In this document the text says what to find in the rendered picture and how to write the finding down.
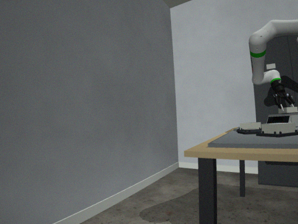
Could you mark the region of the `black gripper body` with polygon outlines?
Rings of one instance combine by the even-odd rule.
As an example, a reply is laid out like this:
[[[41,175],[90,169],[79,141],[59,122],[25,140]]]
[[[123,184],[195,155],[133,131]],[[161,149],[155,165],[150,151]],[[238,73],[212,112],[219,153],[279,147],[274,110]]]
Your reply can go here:
[[[283,93],[285,93],[287,95],[287,93],[285,92],[285,89],[284,89],[283,85],[276,86],[274,88],[274,91],[275,91],[277,97],[280,97],[280,93],[282,93],[281,98],[283,98],[283,99],[285,98],[285,96],[283,95]]]

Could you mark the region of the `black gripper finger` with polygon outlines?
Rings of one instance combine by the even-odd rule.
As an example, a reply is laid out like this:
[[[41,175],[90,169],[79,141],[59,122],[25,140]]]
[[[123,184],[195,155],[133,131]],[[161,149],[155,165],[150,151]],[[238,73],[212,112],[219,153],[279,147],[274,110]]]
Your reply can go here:
[[[281,104],[281,96],[282,96],[282,93],[280,93],[279,102],[278,102],[278,99],[277,99],[277,95],[276,94],[274,94],[273,97],[274,97],[276,106],[278,105],[278,107],[280,108],[281,112],[283,113],[284,112],[284,109],[283,109],[282,104]]]
[[[294,100],[292,99],[290,93],[289,94],[285,94],[283,93],[283,95],[285,96],[285,100],[290,104],[290,107],[294,107],[293,104],[295,103]]]

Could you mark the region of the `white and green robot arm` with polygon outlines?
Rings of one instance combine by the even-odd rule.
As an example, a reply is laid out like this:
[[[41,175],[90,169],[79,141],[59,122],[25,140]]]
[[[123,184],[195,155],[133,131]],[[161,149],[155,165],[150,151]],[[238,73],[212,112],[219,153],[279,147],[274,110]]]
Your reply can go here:
[[[277,70],[264,72],[266,44],[276,36],[298,35],[298,20],[271,20],[251,34],[249,48],[252,60],[252,82],[255,85],[270,83],[272,89],[283,85]],[[284,85],[283,85],[284,87]]]

